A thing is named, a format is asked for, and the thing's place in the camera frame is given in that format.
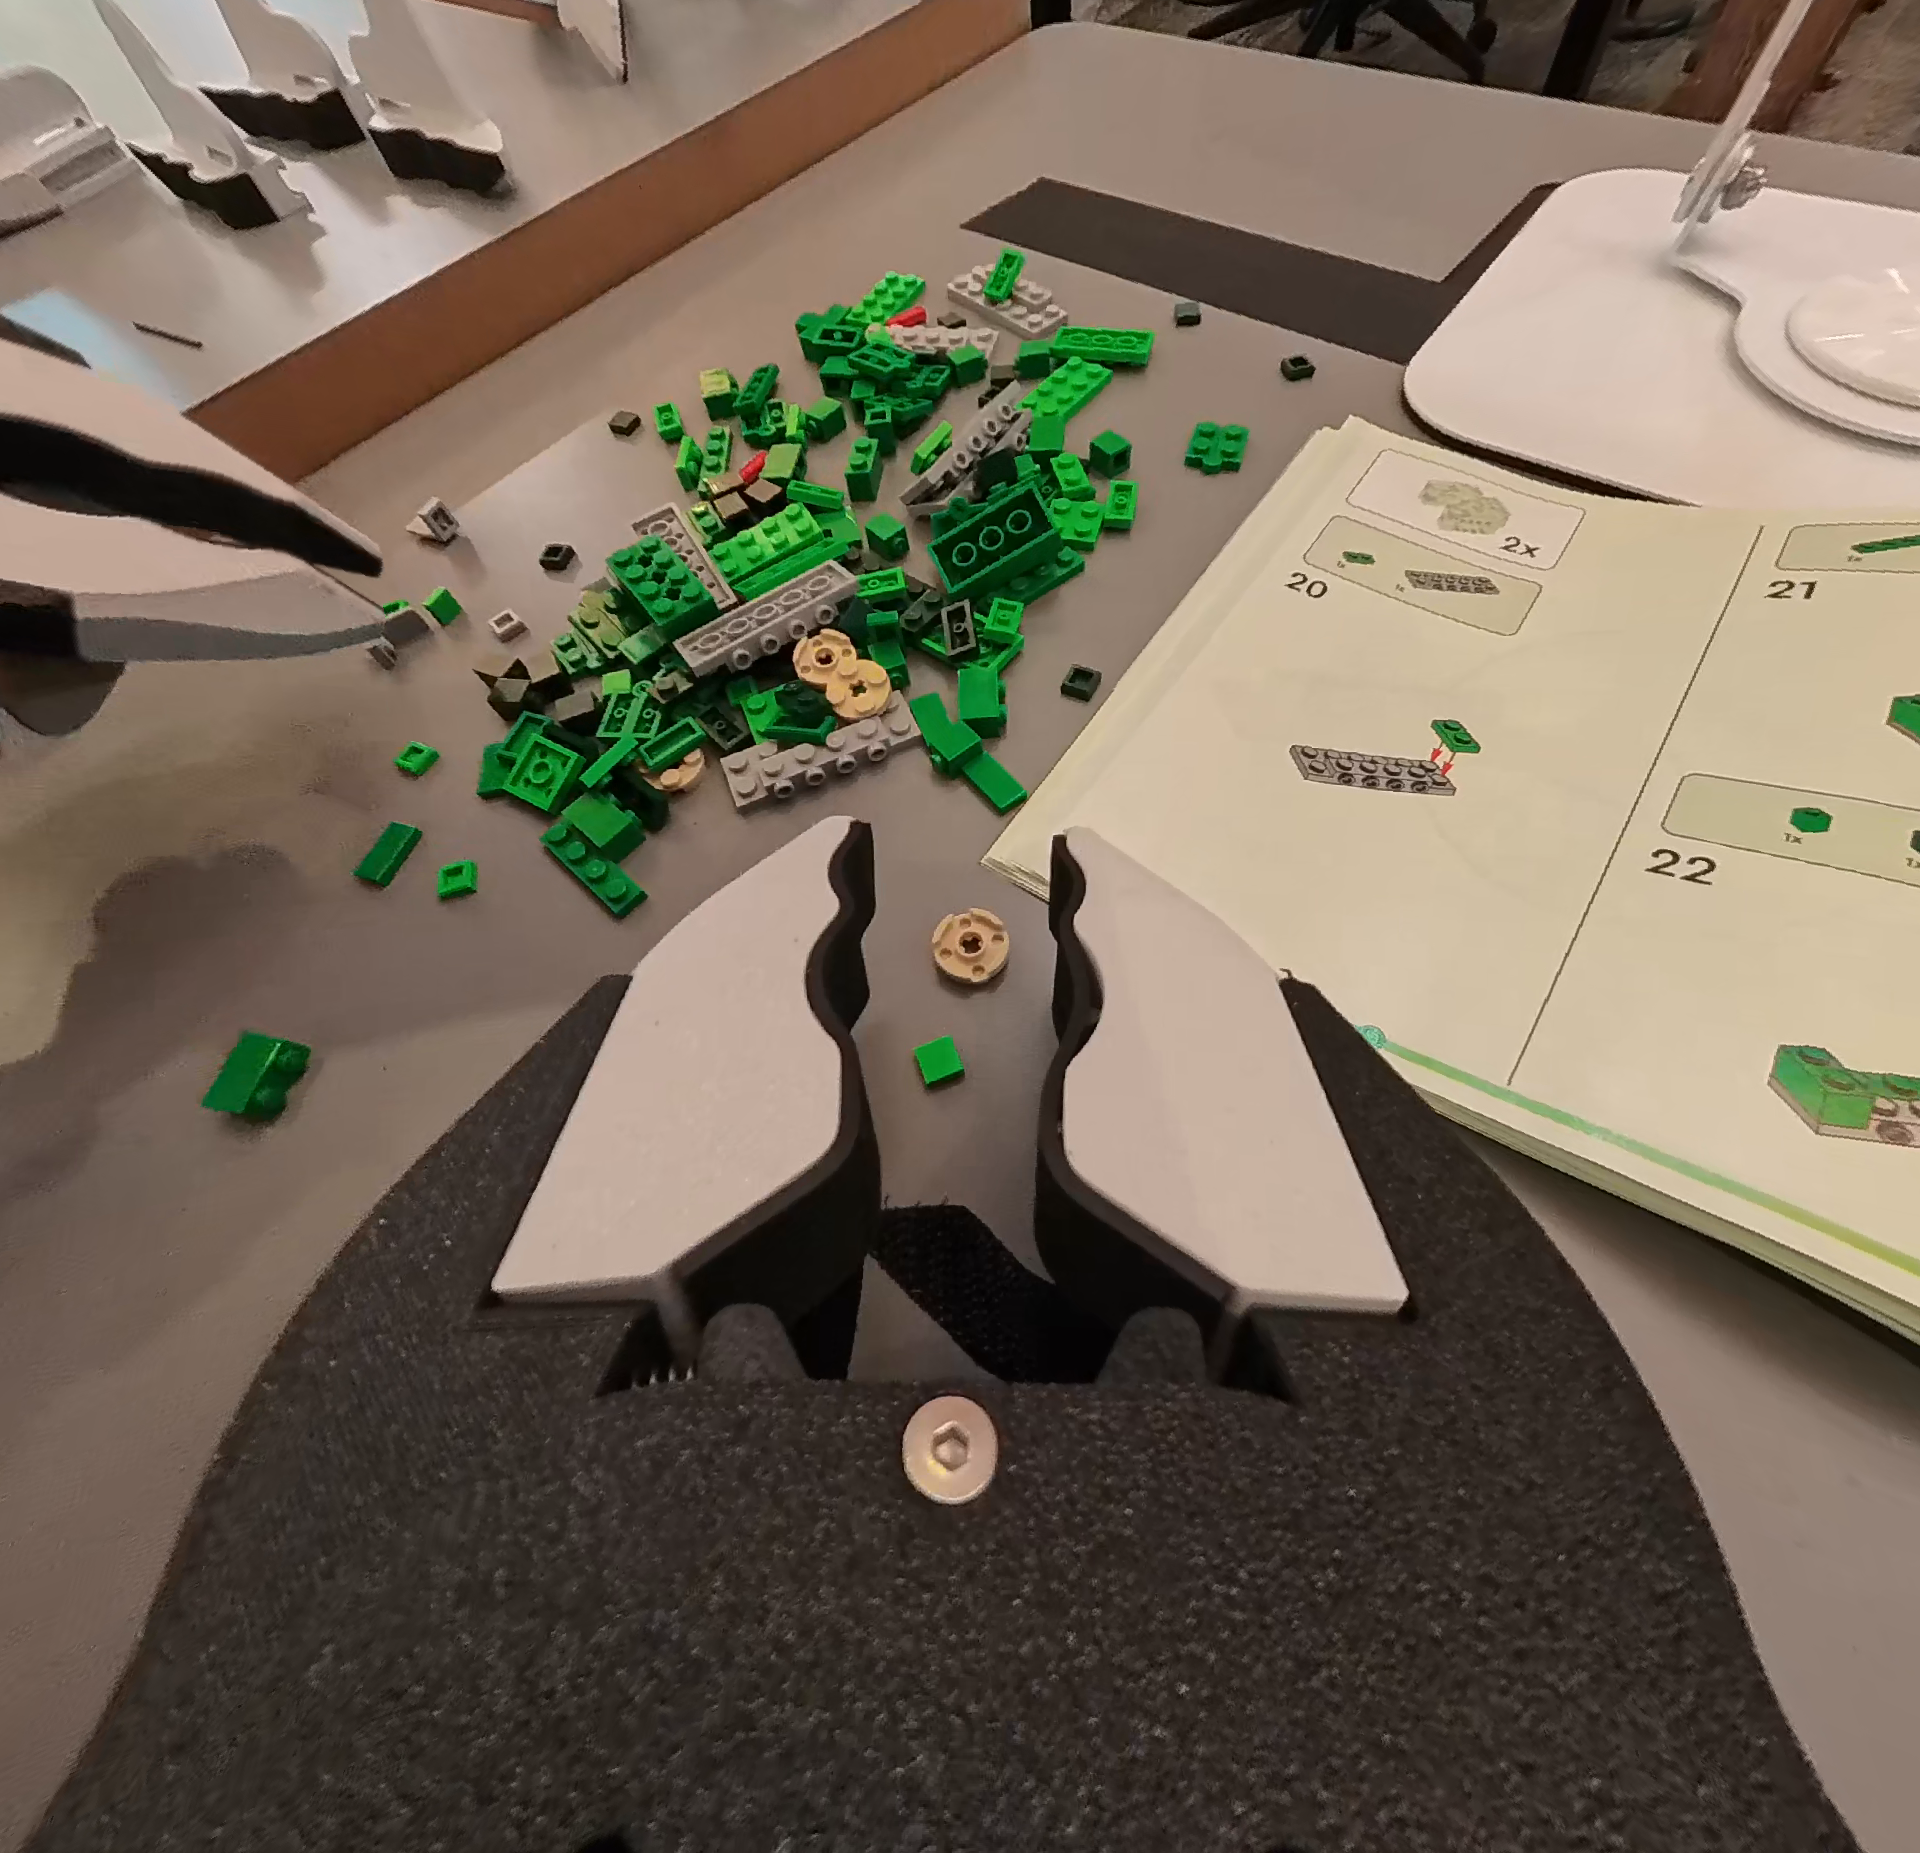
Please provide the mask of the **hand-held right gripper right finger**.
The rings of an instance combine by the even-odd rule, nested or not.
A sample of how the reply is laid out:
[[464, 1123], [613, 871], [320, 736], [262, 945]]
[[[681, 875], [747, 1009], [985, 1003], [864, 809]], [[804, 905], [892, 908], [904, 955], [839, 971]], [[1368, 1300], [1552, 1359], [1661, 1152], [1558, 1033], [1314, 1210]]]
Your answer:
[[1052, 840], [1034, 1239], [1107, 1328], [1174, 1307], [1236, 1376], [1254, 1313], [1401, 1314], [1407, 1284], [1282, 977], [1088, 828]]

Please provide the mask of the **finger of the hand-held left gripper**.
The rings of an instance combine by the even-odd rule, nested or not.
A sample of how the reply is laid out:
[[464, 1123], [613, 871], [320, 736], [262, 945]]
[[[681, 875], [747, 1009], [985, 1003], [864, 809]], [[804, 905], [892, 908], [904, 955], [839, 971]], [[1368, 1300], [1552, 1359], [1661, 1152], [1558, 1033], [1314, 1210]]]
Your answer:
[[2, 343], [2, 490], [79, 516], [132, 518], [216, 544], [378, 575], [380, 552], [176, 407], [68, 351]]
[[386, 618], [349, 571], [378, 550], [302, 498], [160, 524], [2, 498], [2, 649], [79, 664], [245, 661], [373, 641]]

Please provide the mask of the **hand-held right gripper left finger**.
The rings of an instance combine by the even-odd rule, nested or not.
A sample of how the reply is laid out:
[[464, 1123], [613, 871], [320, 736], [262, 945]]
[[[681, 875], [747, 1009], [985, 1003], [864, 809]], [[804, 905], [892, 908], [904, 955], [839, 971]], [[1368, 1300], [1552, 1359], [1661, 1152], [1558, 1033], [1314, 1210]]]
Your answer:
[[873, 834], [825, 816], [639, 959], [517, 1231], [508, 1304], [643, 1304], [689, 1365], [723, 1307], [772, 1310], [815, 1379], [851, 1361], [875, 1239], [868, 1002]]

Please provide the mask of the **pale green instruction booklet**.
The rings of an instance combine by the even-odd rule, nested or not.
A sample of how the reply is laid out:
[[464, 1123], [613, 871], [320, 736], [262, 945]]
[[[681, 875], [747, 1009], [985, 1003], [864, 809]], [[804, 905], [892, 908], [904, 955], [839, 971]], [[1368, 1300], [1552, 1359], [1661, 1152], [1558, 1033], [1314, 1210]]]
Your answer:
[[1351, 416], [985, 863], [1085, 824], [1432, 1106], [1915, 1338], [1915, 498], [1589, 496]]

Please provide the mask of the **pile of green building bricks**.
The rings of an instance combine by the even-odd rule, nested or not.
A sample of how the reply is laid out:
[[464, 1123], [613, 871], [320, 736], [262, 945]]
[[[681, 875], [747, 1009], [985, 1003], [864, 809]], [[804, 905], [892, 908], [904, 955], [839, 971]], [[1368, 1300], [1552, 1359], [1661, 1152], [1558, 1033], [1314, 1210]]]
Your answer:
[[[853, 302], [795, 320], [806, 375], [709, 368], [690, 425], [661, 402], [681, 501], [628, 522], [546, 641], [482, 667], [502, 733], [477, 797], [540, 816], [540, 854], [613, 917], [644, 903], [628, 861], [676, 795], [643, 765], [707, 750], [732, 809], [768, 809], [917, 750], [996, 813], [1027, 788], [996, 757], [1027, 614], [1133, 529], [1133, 446], [1067, 425], [1147, 328], [1076, 322], [1019, 250], [947, 282], [889, 272]], [[793, 647], [840, 631], [892, 702], [840, 722]]]

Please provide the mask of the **grey desk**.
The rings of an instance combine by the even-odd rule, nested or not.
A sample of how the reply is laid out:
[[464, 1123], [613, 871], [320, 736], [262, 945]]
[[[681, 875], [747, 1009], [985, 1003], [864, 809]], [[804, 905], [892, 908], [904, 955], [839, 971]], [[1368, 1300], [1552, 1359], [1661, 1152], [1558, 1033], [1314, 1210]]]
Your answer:
[[[602, 552], [665, 496], [613, 407], [782, 353], [804, 305], [1054, 179], [1418, 279], [1533, 186], [1689, 169], [1685, 121], [1098, 25], [1011, 45], [336, 458], [310, 496], [397, 591], [553, 604], [540, 544]], [[443, 498], [462, 539], [405, 532]], [[782, 820], [707, 791], [644, 850], [627, 925], [472, 795], [477, 649], [131, 673], [4, 763], [4, 1845], [107, 1703], [261, 1361], [358, 1223], [586, 984], [622, 973]], [[388, 889], [352, 881], [421, 829]], [[243, 1031], [314, 1050], [270, 1123], [203, 1108]], [[1464, 1136], [1630, 1352], [1764, 1665], [1864, 1849], [1915, 1845], [1915, 1357], [1669, 1220]]]

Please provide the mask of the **wooden post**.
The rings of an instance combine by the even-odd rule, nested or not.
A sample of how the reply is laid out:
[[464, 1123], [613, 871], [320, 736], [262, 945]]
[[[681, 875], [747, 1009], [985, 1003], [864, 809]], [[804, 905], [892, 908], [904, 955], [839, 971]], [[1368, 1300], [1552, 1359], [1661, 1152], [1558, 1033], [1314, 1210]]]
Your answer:
[[[1664, 113], [1722, 118], [1788, 0], [1709, 0]], [[1917, 0], [1818, 0], [1805, 18], [1755, 126], [1764, 133], [1915, 148]]]

